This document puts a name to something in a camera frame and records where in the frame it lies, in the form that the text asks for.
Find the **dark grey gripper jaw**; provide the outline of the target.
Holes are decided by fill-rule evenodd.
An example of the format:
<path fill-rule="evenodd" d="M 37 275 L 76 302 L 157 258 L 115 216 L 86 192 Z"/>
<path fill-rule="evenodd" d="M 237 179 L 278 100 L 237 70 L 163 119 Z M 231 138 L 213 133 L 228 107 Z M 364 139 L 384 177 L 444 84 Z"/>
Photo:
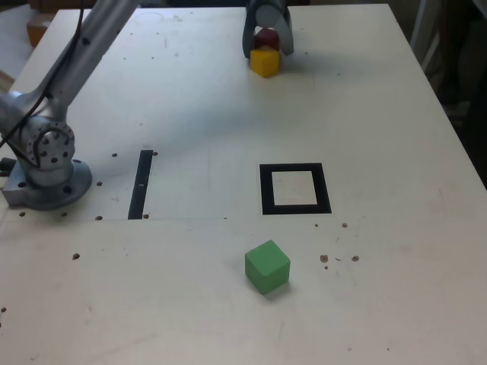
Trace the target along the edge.
<path fill-rule="evenodd" d="M 243 54 L 246 58 L 250 57 L 250 52 L 254 47 L 253 35 L 257 26 L 256 10 L 258 5 L 259 1 L 246 2 L 246 17 L 243 27 Z"/>

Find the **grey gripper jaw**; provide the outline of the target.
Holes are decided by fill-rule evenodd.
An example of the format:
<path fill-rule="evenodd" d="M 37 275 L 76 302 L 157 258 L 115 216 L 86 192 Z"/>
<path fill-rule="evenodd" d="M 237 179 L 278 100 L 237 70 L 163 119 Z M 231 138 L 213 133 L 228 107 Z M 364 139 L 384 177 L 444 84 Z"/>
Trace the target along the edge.
<path fill-rule="evenodd" d="M 261 28 L 272 28 L 279 35 L 280 50 L 285 56 L 294 52 L 291 15 L 286 1 L 257 1 L 256 25 Z"/>

